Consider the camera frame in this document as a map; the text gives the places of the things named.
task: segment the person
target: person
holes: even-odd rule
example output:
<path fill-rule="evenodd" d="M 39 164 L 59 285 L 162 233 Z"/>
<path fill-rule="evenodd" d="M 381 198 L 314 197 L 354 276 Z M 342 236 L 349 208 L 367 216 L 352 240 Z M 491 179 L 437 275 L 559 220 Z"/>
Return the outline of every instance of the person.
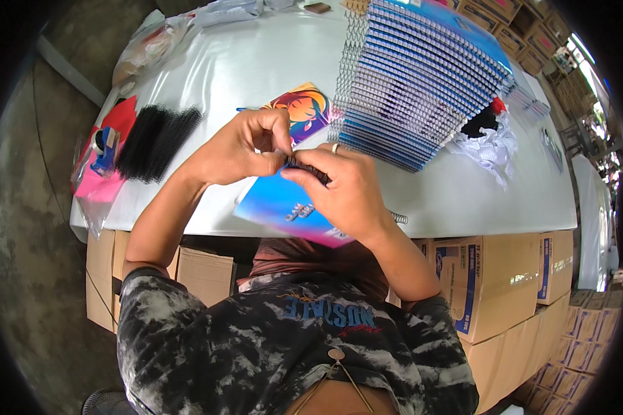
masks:
<path fill-rule="evenodd" d="M 140 414 L 473 414 L 478 392 L 439 280 L 384 207 L 366 155 L 291 151 L 285 110 L 239 113 L 166 181 L 125 256 L 117 358 Z M 166 266 L 211 185 L 283 169 L 349 236 L 264 239 L 240 292 L 206 307 Z M 388 287 L 402 307 L 386 303 Z"/>

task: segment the tie-dye t-shirt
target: tie-dye t-shirt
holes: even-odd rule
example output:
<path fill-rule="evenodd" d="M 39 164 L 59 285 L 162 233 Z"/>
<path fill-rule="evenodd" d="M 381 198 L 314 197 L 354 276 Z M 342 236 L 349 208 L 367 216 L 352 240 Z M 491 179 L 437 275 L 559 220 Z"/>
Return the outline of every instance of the tie-dye t-shirt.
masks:
<path fill-rule="evenodd" d="M 291 274 L 205 307 L 154 268 L 122 285 L 117 358 L 140 414 L 282 414 L 340 349 L 401 414 L 473 414 L 478 392 L 441 297 L 410 312 L 326 274 Z M 348 381 L 342 370 L 334 380 Z"/>

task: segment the white tablecloth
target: white tablecloth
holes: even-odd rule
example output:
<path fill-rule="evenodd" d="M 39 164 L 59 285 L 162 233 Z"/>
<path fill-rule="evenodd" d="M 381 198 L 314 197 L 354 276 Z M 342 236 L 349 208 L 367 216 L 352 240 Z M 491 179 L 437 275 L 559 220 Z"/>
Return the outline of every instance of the white tablecloth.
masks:
<path fill-rule="evenodd" d="M 178 109 L 198 105 L 208 116 L 174 158 L 167 175 L 229 121 L 238 107 L 257 108 L 307 81 L 332 99 L 347 21 L 336 1 L 326 3 L 333 9 L 322 15 L 290 7 L 266 11 L 252 21 L 206 28 L 185 52 L 137 83 L 129 94 L 136 94 L 137 110 L 152 103 Z M 533 90 L 541 92 L 539 86 Z M 97 125 L 118 97 L 118 91 L 111 91 Z M 510 111 L 519 151 L 513 157 L 514 178 L 507 191 L 472 160 L 445 150 L 415 175 L 377 162 L 383 200 L 391 211 L 408 216 L 403 230 L 409 237 L 542 232 L 577 226 L 565 160 L 565 170 L 559 173 L 540 141 L 540 127 L 545 126 L 563 148 L 551 119 L 536 124 L 515 105 Z M 321 131 L 301 146 L 315 147 L 326 135 L 327 130 Z M 184 233 L 283 236 L 232 215 L 235 198 L 248 183 L 210 187 Z M 126 182 L 104 227 L 131 230 L 161 186 Z M 76 201 L 70 226 L 79 239 L 87 238 Z"/>

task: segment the anime girl illustration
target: anime girl illustration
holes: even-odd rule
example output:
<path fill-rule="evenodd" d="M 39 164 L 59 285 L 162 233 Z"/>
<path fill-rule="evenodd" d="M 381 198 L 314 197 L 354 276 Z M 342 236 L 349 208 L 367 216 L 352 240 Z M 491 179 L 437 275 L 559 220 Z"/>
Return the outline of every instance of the anime girl illustration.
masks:
<path fill-rule="evenodd" d="M 275 98 L 263 108 L 286 108 L 293 145 L 330 123 L 330 100 L 307 82 Z"/>

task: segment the necklace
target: necklace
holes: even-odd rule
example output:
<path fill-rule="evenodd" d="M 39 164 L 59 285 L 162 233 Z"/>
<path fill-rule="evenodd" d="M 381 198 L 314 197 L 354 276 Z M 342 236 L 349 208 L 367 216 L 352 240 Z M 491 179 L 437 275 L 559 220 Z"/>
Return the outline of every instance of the necklace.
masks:
<path fill-rule="evenodd" d="M 349 371 L 346 370 L 346 368 L 344 367 L 344 365 L 341 364 L 340 360 L 342 360 L 344 357 L 346 357 L 346 354 L 344 354 L 344 352 L 342 352 L 339 349 L 330 349 L 327 352 L 327 355 L 330 356 L 330 359 L 334 359 L 335 360 L 335 364 L 332 365 L 330 367 L 330 369 L 325 373 L 325 375 L 323 376 L 323 378 L 321 379 L 320 382 L 318 382 L 316 384 L 316 386 L 314 386 L 314 389 L 311 391 L 310 394 L 307 395 L 307 397 L 305 398 L 305 400 L 302 401 L 302 403 L 300 403 L 300 405 L 298 405 L 298 407 L 296 408 L 296 410 L 293 412 L 293 415 L 298 415 L 298 413 L 300 412 L 300 410 L 302 409 L 303 406 L 305 406 L 305 404 L 307 402 L 309 402 L 309 399 L 312 398 L 312 396 L 314 395 L 314 393 L 316 393 L 316 390 L 318 389 L 319 386 L 321 386 L 321 384 L 323 382 L 325 382 L 325 379 L 327 379 L 328 375 L 330 375 L 330 373 L 335 369 L 335 367 L 339 366 L 344 373 L 346 374 L 346 376 L 348 376 L 349 380 L 351 381 L 351 383 L 353 384 L 353 387 L 355 388 L 355 390 L 357 391 L 357 394 L 360 395 L 360 398 L 362 398 L 362 402 L 365 403 L 365 405 L 367 405 L 367 409 L 369 409 L 370 412 L 374 412 L 374 410 L 371 408 L 371 405 L 367 402 L 367 398 L 365 398 L 365 395 L 362 394 L 362 392 L 360 391 L 360 388 L 357 387 L 357 385 L 355 384 L 355 381 L 353 380 L 353 378 L 350 376 Z"/>

